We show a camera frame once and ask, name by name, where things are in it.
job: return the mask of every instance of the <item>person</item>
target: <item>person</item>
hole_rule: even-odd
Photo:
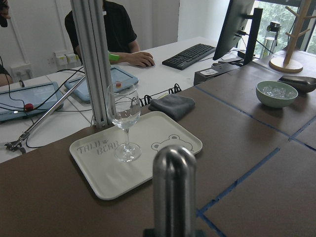
[[[9,15],[9,5],[7,0],[1,0],[0,4],[0,22],[2,27],[7,27],[7,19],[10,19]],[[13,83],[10,74],[2,65],[2,60],[0,63],[0,86],[8,85]]]
[[[108,50],[112,54],[119,56],[117,61],[110,60],[110,63],[127,62],[135,66],[150,67],[155,64],[153,56],[147,52],[140,52],[130,18],[125,8],[115,2],[102,0],[104,24]],[[73,12],[65,17],[65,27],[68,32],[71,44],[76,53],[81,58]]]

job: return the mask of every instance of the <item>white wall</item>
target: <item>white wall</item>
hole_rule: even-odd
[[[180,0],[113,1],[125,6],[142,50],[177,41]],[[72,52],[64,27],[64,18],[71,10],[69,0],[8,2],[12,19],[7,28],[0,28],[0,56],[9,72],[11,67],[30,63],[33,76],[39,77],[78,66],[57,66],[54,56],[58,51]]]
[[[178,40],[197,36],[217,43],[229,0],[180,0]]]

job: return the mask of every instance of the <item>bear face illustration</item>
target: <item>bear face illustration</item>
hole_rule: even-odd
[[[172,134],[169,136],[169,139],[163,141],[163,142],[155,142],[152,144],[152,149],[155,151],[159,151],[162,148],[169,146],[169,145],[181,145],[185,148],[187,148],[189,151],[193,151],[193,146],[191,143],[183,141],[180,139],[180,137],[176,134]]]

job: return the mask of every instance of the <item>wine glass base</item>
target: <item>wine glass base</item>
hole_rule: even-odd
[[[114,155],[117,159],[124,162],[131,162],[140,157],[141,149],[140,147],[135,143],[129,143],[130,150],[125,150],[125,143],[119,145],[114,150]]]

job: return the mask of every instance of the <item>computer monitor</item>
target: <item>computer monitor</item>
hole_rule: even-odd
[[[237,45],[241,36],[246,34],[244,30],[248,19],[252,19],[252,22],[243,64],[252,60],[262,15],[261,8],[255,8],[253,15],[250,15],[254,2],[255,0],[230,0],[214,60],[223,57]]]

